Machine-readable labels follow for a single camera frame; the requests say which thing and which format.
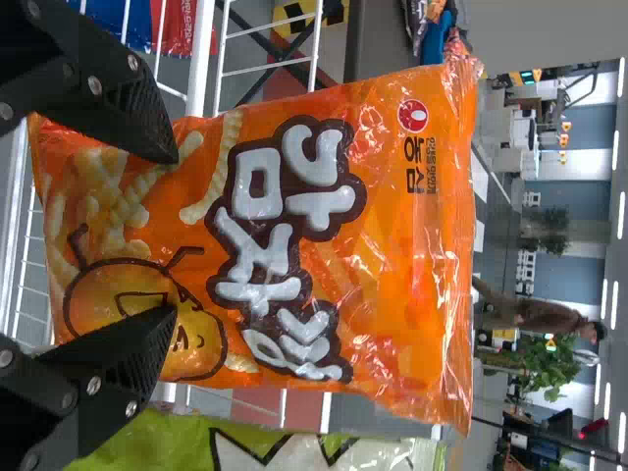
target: cartoon face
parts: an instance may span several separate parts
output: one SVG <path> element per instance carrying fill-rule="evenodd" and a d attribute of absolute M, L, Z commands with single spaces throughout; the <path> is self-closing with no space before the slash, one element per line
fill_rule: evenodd
<path fill-rule="evenodd" d="M 199 247 L 182 247 L 166 266 L 135 258 L 85 265 L 64 297 L 68 329 L 78 337 L 147 309 L 174 305 L 178 320 L 162 378 L 192 381 L 214 376 L 227 357 L 223 323 L 204 311 L 200 301 L 170 275 L 170 269 L 187 254 L 202 251 Z M 187 371 L 205 373 L 188 376 Z"/>

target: bolt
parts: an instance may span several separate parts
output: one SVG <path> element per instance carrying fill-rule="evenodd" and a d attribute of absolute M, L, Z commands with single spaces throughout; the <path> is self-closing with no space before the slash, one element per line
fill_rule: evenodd
<path fill-rule="evenodd" d="M 10 121 L 13 119 L 13 108 L 11 108 L 9 103 L 0 101 L 0 118 L 4 121 Z"/>
<path fill-rule="evenodd" d="M 0 368 L 6 368 L 13 361 L 13 351 L 2 350 L 0 351 Z"/>
<path fill-rule="evenodd" d="M 137 58 L 132 54 L 129 54 L 127 59 L 129 60 L 129 67 L 131 68 L 131 70 L 137 72 L 137 69 L 139 69 L 139 63 L 137 62 Z"/>
<path fill-rule="evenodd" d="M 74 402 L 74 395 L 71 392 L 67 392 L 64 394 L 63 399 L 61 400 L 61 408 L 67 409 Z"/>
<path fill-rule="evenodd" d="M 89 395 L 95 395 L 100 391 L 100 386 L 102 385 L 102 381 L 97 376 L 94 376 L 91 380 L 89 380 L 89 384 L 87 385 L 87 393 Z"/>
<path fill-rule="evenodd" d="M 75 70 L 72 68 L 70 64 L 63 65 L 63 77 L 65 79 L 69 79 L 74 74 L 75 74 Z"/>
<path fill-rule="evenodd" d="M 129 405 L 127 405 L 127 418 L 131 419 L 133 415 L 135 415 L 135 412 L 137 411 L 137 402 L 135 402 L 134 400 L 132 400 L 131 402 L 129 402 Z"/>
<path fill-rule="evenodd" d="M 32 471 L 39 464 L 39 456 L 36 454 L 30 454 L 25 460 L 22 469 L 24 471 Z"/>
<path fill-rule="evenodd" d="M 94 95 L 102 95 L 102 83 L 100 83 L 100 80 L 98 78 L 96 78 L 95 76 L 90 76 L 87 79 L 87 84 L 89 85 L 89 89 Z"/>
<path fill-rule="evenodd" d="M 39 20 L 39 17 L 41 17 L 41 10 L 39 10 L 39 5 L 37 5 L 32 0 L 28 2 L 28 11 L 33 18 L 37 18 Z"/>

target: red object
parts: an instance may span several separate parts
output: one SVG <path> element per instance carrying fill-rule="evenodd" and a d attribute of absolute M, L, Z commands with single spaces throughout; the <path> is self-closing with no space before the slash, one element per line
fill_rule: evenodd
<path fill-rule="evenodd" d="M 584 439 L 587 435 L 593 434 L 604 427 L 608 427 L 608 421 L 606 419 L 598 419 L 580 429 L 579 437 Z"/>
<path fill-rule="evenodd" d="M 152 18 L 152 47 L 157 49 L 159 35 L 159 19 L 161 18 L 161 0 L 151 0 L 150 15 Z M 164 33 L 162 37 L 162 54 L 191 56 L 194 38 L 194 20 L 196 18 L 196 0 L 171 0 L 166 4 L 164 16 Z M 218 53 L 216 30 L 212 30 L 210 53 Z"/>
<path fill-rule="evenodd" d="M 421 132 L 430 120 L 427 106 L 419 100 L 406 100 L 399 106 L 399 122 L 410 132 Z"/>

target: brand logo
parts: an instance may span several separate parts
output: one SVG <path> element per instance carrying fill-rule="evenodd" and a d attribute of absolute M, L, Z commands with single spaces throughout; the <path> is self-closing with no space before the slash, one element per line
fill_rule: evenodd
<path fill-rule="evenodd" d="M 421 132 L 428 125 L 428 108 L 419 100 L 406 100 L 399 106 L 398 119 L 403 128 L 410 132 Z"/>

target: orange snack bag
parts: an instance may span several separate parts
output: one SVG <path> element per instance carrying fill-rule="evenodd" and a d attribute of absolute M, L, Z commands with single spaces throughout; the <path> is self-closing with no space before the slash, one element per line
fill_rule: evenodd
<path fill-rule="evenodd" d="M 163 380 L 362 393 L 466 433 L 477 69 L 185 118 L 171 166 L 31 117 L 56 339 L 171 303 Z"/>

